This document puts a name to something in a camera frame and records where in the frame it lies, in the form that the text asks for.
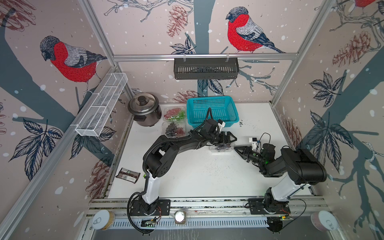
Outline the red grape bunch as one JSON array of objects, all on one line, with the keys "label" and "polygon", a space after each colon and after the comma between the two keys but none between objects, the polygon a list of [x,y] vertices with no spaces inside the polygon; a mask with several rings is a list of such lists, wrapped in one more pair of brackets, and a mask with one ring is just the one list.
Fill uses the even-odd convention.
[{"label": "red grape bunch", "polygon": [[169,109],[164,115],[165,119],[174,119],[174,116],[181,110],[181,108]]},{"label": "red grape bunch", "polygon": [[179,137],[179,136],[184,136],[184,135],[185,135],[184,128],[177,128],[177,129],[175,130],[175,135],[176,135],[177,137]]}]

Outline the green grape bunch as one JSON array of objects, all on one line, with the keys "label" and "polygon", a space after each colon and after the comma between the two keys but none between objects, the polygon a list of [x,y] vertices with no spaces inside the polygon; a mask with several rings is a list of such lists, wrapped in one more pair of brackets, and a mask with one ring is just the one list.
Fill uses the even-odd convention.
[{"label": "green grape bunch", "polygon": [[184,121],[187,118],[186,111],[180,110],[175,116],[174,119],[176,121]]}]

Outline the clear plastic clamshell container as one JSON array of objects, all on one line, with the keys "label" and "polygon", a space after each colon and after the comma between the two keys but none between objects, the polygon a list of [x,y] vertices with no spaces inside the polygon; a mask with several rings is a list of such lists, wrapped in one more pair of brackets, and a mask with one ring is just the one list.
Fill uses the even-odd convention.
[{"label": "clear plastic clamshell container", "polygon": [[167,107],[163,116],[164,121],[184,121],[187,118],[186,107]]}]

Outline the dark purple grape bunch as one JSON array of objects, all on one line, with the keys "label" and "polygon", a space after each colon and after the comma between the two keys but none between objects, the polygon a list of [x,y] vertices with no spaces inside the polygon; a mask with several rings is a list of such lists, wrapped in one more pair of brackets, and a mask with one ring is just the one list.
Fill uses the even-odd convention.
[{"label": "dark purple grape bunch", "polygon": [[232,145],[219,145],[219,146],[212,146],[213,152],[230,152],[233,150]]}]

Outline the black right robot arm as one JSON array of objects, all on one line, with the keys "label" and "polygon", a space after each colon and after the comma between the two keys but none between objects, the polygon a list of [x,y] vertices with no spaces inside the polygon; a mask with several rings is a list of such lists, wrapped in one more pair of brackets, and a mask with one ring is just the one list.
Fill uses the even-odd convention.
[{"label": "black right robot arm", "polygon": [[264,195],[263,208],[271,214],[286,211],[294,194],[306,185],[314,186],[327,178],[325,167],[307,149],[281,148],[278,158],[275,158],[275,146],[268,143],[263,144],[260,152],[254,151],[251,146],[238,146],[234,150],[243,160],[258,167],[264,177],[282,177]]}]

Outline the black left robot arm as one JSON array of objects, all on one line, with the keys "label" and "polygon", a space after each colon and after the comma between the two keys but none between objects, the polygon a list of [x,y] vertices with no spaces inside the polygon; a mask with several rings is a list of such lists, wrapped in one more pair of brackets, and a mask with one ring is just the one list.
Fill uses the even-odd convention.
[{"label": "black left robot arm", "polygon": [[139,193],[140,206],[147,212],[153,213],[158,207],[160,182],[171,168],[176,156],[189,150],[198,150],[205,146],[229,146],[237,141],[231,132],[224,132],[225,122],[208,119],[189,134],[180,138],[168,138],[161,135],[143,157],[145,172],[145,187]]}]

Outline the teal plastic basket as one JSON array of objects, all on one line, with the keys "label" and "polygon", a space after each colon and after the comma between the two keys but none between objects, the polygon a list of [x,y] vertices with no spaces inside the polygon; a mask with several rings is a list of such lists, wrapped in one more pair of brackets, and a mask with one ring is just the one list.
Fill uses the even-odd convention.
[{"label": "teal plastic basket", "polygon": [[239,121],[239,114],[234,100],[229,96],[200,97],[187,100],[187,120],[194,129],[207,117],[208,109],[214,120],[225,122],[225,128]]}]

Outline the stainless steel rice cooker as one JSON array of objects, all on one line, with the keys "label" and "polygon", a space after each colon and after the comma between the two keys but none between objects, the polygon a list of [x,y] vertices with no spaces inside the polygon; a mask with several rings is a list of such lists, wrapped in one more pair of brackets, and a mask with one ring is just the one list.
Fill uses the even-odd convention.
[{"label": "stainless steel rice cooker", "polygon": [[134,121],[143,127],[154,126],[162,117],[159,100],[150,93],[134,96],[128,103],[128,110],[134,116]]}]

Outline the brown snack bar wrapper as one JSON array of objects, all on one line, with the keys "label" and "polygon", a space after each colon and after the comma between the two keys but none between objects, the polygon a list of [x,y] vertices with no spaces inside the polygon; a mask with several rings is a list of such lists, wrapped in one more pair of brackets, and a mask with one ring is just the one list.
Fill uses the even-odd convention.
[{"label": "brown snack bar wrapper", "polygon": [[131,170],[128,170],[125,168],[121,168],[120,171],[118,172],[118,174],[116,175],[116,178],[122,179],[122,180],[125,180],[125,181],[128,181],[128,182],[135,184],[139,180],[140,175],[141,174],[138,172],[131,171]]}]

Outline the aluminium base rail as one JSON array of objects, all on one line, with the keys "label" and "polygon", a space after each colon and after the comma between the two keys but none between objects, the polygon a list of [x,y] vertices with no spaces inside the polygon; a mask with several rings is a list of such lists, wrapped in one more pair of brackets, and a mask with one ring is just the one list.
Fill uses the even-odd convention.
[{"label": "aluminium base rail", "polygon": [[[145,215],[138,201],[127,207],[128,199],[93,200],[85,215],[83,229],[93,231],[92,219],[100,210],[108,210],[116,216],[111,229],[147,228],[147,221],[157,220],[155,230],[207,229],[207,228],[274,228],[295,217],[307,217],[319,211],[328,211],[324,198],[298,196],[288,203],[286,211],[268,213],[263,208],[262,198],[171,198],[160,200],[153,214]],[[185,211],[184,225],[175,223],[175,212]]]}]

